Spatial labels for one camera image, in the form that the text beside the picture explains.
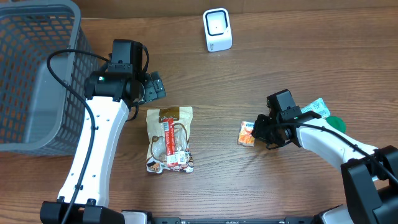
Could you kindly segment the orange Kleenex tissue pack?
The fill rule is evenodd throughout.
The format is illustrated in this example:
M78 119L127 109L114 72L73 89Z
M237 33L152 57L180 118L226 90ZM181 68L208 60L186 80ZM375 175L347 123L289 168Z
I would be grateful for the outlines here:
M254 122L243 121L239 130L238 144L254 147L254 137L252 136L253 129Z

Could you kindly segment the teal wet wipes pack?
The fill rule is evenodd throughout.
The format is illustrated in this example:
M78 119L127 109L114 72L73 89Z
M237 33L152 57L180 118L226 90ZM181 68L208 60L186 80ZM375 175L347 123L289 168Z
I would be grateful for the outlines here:
M319 114L324 119L331 116L330 110L328 109L322 98L313 101L312 103L301 109L302 113L306 113L309 111L313 111Z

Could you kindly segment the green lidded jar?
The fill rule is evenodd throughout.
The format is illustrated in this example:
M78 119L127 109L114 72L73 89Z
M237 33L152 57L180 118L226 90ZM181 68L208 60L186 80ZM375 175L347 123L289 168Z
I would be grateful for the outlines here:
M345 133L346 124L345 122L337 116L329 116L326 118L327 123L338 131Z

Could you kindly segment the red stick sachet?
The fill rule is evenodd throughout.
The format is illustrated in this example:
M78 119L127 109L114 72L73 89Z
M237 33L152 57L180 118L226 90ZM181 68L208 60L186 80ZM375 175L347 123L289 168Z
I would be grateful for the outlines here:
M166 163L168 167L177 164L175 156L175 131L173 119L165 119L163 122L165 131Z

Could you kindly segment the beige Pantree snack pouch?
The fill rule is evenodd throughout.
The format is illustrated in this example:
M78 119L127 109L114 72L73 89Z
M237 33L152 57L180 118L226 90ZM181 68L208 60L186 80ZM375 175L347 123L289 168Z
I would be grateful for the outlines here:
M165 131L163 122L173 119L175 131L175 156L177 164L168 167L166 163ZM193 119L191 106L147 110L146 123L149 137L146 169L161 174L165 170L192 173L194 161L190 152L190 132Z

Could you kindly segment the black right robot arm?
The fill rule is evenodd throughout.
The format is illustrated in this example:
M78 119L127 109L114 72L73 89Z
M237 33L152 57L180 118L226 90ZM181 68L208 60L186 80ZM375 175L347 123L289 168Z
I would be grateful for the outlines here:
M314 111L303 113L288 89L267 97L252 136L268 150L290 143L314 152L340 171L346 203L320 212L310 223L397 223L397 148L361 143Z

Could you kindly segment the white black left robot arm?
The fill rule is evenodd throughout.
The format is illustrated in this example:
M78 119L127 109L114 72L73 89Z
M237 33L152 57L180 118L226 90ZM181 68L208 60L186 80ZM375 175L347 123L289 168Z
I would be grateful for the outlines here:
M109 205L116 146L131 110L166 96L157 72L148 73L145 45L116 39L104 65L85 79L84 95L61 82L85 107L85 117L68 177L54 202L44 201L42 223L153 223L151 212Z

